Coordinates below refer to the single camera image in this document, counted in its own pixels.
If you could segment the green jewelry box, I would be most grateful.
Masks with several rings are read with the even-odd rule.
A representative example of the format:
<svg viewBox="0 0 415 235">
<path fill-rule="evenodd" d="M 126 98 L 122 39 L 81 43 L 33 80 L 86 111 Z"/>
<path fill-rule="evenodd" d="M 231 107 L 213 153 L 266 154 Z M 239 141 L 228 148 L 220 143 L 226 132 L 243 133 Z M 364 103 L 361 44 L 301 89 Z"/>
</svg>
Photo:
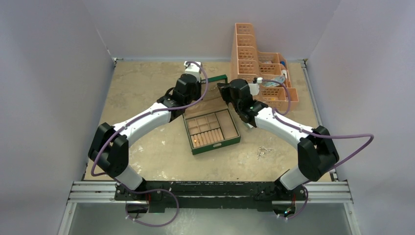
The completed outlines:
<svg viewBox="0 0 415 235">
<path fill-rule="evenodd" d="M 207 94 L 183 114 L 193 155 L 240 143 L 235 121 L 217 87 L 218 83 L 227 82 L 226 75 L 209 78 Z"/>
</svg>

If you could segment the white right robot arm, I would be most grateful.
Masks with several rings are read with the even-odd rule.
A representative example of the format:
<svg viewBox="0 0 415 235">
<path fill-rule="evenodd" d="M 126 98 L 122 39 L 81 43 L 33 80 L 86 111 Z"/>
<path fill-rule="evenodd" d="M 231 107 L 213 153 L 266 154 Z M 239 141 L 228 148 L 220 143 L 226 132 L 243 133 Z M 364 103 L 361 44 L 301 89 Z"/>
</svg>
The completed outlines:
<svg viewBox="0 0 415 235">
<path fill-rule="evenodd" d="M 217 87 L 222 99 L 233 106 L 244 123 L 278 136 L 297 150 L 298 164 L 275 181 L 278 198 L 287 199 L 297 186 L 318 181 L 339 161 L 336 147 L 325 127 L 299 124 L 255 100 L 252 90 L 259 87 L 258 83 L 235 79 L 230 83 L 219 83 Z"/>
</svg>

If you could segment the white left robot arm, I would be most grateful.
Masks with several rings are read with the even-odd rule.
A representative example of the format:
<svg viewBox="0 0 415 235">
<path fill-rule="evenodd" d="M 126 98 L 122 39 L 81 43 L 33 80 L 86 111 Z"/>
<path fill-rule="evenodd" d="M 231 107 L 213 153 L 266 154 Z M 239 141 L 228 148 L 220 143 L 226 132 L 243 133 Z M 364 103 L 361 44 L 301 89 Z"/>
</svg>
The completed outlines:
<svg viewBox="0 0 415 235">
<path fill-rule="evenodd" d="M 88 151 L 93 166 L 123 184 L 133 200 L 142 199 L 146 194 L 146 181 L 129 165 L 130 146 L 157 127 L 183 115 L 201 96 L 200 77 L 184 73 L 173 88 L 144 112 L 118 124 L 99 125 Z"/>
</svg>

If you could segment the orange plastic organizer rack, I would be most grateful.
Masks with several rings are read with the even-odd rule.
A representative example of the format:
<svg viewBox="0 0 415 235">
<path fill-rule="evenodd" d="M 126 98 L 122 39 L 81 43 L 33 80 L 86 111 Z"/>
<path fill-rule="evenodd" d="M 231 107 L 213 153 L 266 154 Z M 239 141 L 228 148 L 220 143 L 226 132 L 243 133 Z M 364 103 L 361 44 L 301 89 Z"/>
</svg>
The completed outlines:
<svg viewBox="0 0 415 235">
<path fill-rule="evenodd" d="M 298 93 L 292 87 L 287 61 L 281 53 L 261 52 L 257 49 L 254 27 L 250 23 L 236 23 L 231 51 L 230 79 L 244 79 L 253 82 L 254 78 L 275 80 L 288 89 L 274 82 L 263 82 L 259 94 L 254 99 L 270 107 L 285 112 L 294 110 L 298 103 Z"/>
</svg>

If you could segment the clear tape roll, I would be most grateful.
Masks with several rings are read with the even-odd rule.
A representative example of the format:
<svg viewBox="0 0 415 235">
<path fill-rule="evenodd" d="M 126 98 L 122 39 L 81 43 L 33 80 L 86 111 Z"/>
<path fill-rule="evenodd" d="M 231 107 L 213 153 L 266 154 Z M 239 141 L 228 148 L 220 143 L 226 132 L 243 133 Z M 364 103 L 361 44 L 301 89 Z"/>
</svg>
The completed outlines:
<svg viewBox="0 0 415 235">
<path fill-rule="evenodd" d="M 280 86 L 281 84 L 283 84 L 286 80 L 286 77 L 284 75 L 279 75 L 279 76 L 271 76 L 269 78 L 263 78 L 262 80 L 262 85 L 264 87 L 277 87 Z"/>
</svg>

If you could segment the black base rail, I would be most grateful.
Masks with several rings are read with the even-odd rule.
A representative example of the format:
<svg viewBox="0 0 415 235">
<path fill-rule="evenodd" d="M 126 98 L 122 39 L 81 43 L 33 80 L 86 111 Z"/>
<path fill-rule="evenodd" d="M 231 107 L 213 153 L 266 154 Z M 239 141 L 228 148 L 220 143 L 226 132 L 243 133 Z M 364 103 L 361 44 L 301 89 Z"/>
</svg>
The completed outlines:
<svg viewBox="0 0 415 235">
<path fill-rule="evenodd" d="M 305 183 L 285 190 L 275 181 L 146 181 L 144 191 L 115 187 L 116 201 L 143 201 L 150 213 L 166 209 L 253 209 L 295 212 L 295 201 L 306 198 Z"/>
</svg>

